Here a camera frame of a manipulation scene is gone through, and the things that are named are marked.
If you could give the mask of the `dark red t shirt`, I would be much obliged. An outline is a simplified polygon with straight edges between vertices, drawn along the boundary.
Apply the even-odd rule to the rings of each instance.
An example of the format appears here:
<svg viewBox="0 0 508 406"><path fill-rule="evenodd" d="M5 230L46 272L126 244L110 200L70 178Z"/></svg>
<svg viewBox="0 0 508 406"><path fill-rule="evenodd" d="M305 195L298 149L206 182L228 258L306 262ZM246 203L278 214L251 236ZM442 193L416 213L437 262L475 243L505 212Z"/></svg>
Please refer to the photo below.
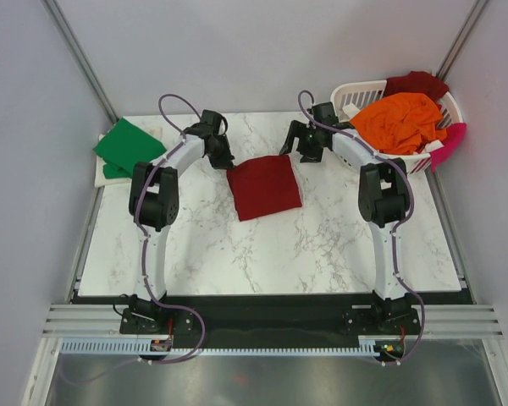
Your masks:
<svg viewBox="0 0 508 406"><path fill-rule="evenodd" d="M240 222L302 207L287 155L247 160L228 170L226 176Z"/></svg>

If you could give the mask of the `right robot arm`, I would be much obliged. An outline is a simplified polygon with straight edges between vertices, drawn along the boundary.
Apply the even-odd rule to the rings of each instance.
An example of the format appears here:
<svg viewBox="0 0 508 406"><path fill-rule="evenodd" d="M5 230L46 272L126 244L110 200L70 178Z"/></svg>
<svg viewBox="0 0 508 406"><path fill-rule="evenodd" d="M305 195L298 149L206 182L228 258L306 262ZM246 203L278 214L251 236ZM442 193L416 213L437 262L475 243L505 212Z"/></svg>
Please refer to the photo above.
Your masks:
<svg viewBox="0 0 508 406"><path fill-rule="evenodd" d="M318 163L328 149L359 172L358 208L369 226L374 249L375 284L367 320L383 333L414 318L410 289L400 275L400 227L414 211L406 164L375 151L350 123L340 122L332 102L300 107L308 119L294 120L280 150L291 153L295 142L302 162Z"/></svg>

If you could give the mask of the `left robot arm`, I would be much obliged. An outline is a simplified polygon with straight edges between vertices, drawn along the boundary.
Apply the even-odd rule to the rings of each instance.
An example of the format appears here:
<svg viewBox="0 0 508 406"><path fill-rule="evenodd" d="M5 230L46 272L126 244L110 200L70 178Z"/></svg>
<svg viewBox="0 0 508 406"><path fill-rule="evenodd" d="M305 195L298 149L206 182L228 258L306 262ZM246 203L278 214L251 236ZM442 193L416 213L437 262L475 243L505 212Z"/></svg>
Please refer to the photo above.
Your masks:
<svg viewBox="0 0 508 406"><path fill-rule="evenodd" d="M163 301L167 295L165 255L170 228L179 215L179 178L195 162L206 157L212 168L234 167L226 135L227 119L204 110L198 121L179 130L177 143L155 162L138 162L130 184L129 212L138 228L141 276L129 298L121 332L162 332L177 305Z"/></svg>

